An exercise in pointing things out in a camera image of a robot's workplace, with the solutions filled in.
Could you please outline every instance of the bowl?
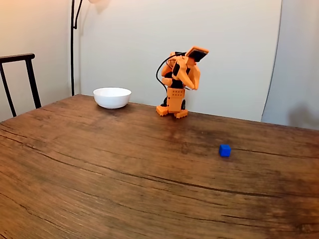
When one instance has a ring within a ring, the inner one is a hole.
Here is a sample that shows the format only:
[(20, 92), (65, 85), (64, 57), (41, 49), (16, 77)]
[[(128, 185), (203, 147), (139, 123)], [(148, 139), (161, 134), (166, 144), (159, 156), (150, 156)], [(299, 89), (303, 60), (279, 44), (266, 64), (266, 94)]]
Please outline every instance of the bowl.
[(117, 109), (127, 105), (131, 91), (123, 88), (99, 88), (93, 91), (95, 102), (107, 109)]

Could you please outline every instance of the wooden table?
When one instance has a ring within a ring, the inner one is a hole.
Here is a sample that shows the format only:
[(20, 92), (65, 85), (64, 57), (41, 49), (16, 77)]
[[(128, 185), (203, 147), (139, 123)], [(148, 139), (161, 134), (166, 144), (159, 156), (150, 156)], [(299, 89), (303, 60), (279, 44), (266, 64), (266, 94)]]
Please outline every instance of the wooden table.
[(319, 132), (81, 95), (9, 119), (0, 239), (62, 238), (318, 239)]

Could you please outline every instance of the black cable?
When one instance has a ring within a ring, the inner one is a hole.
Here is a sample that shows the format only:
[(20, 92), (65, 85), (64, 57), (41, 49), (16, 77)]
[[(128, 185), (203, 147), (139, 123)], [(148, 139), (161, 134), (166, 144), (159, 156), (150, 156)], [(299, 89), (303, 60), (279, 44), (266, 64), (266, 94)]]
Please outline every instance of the black cable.
[(180, 55), (183, 55), (183, 54), (186, 54), (186, 52), (180, 52), (180, 53), (177, 53), (177, 54), (175, 54), (175, 55), (172, 55), (172, 56), (168, 57), (167, 59), (165, 59), (165, 60), (161, 63), (161, 65), (160, 65), (159, 68), (158, 68), (158, 71), (156, 71), (156, 79), (161, 83), (161, 85), (164, 86), (166, 92), (167, 92), (167, 88), (166, 88), (165, 84), (164, 84), (162, 81), (160, 81), (160, 79), (159, 79), (159, 77), (158, 77), (160, 68), (161, 68), (162, 65), (164, 65), (164, 63), (166, 63), (166, 61), (169, 60), (170, 58), (172, 58), (172, 57), (174, 57), (174, 56), (180, 56)]

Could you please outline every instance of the chair backrest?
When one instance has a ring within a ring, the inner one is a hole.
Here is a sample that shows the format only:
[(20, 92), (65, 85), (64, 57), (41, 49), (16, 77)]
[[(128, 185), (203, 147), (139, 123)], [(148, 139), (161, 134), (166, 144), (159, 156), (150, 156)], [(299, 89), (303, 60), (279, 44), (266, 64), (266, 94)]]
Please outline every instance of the chair backrest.
[(3, 56), (3, 57), (0, 57), (0, 74), (1, 74), (1, 77), (2, 77), (4, 90), (5, 90), (6, 97), (8, 99), (8, 102), (9, 102), (10, 109), (11, 109), (13, 117), (16, 117), (16, 113), (15, 113), (15, 109), (14, 109), (14, 106), (13, 106), (13, 102), (12, 102), (12, 99), (11, 99), (11, 95), (10, 95), (10, 92), (9, 92), (8, 85), (6, 83), (6, 79), (5, 79), (5, 75), (4, 75), (4, 70), (3, 70), (3, 65), (2, 64), (3, 63), (8, 63), (8, 62), (15, 62), (15, 61), (25, 61), (26, 69), (28, 71), (28, 76), (29, 76), (30, 87), (31, 87), (31, 91), (32, 91), (34, 105), (35, 105), (36, 108), (40, 108), (41, 107), (41, 102), (40, 102), (38, 89), (36, 87), (35, 77), (34, 77), (34, 72), (33, 72), (33, 67), (32, 67), (32, 59), (34, 59), (34, 58), (35, 58), (35, 55), (33, 53), (23, 54), (23, 55), (15, 55), (15, 56)]

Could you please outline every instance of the blue block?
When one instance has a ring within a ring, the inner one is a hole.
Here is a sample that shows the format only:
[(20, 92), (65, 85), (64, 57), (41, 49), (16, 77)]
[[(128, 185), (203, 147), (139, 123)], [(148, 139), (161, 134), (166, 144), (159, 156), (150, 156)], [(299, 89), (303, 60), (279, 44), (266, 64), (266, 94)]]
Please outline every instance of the blue block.
[(221, 144), (219, 147), (219, 154), (222, 157), (229, 157), (230, 151), (231, 151), (231, 147), (227, 144)]

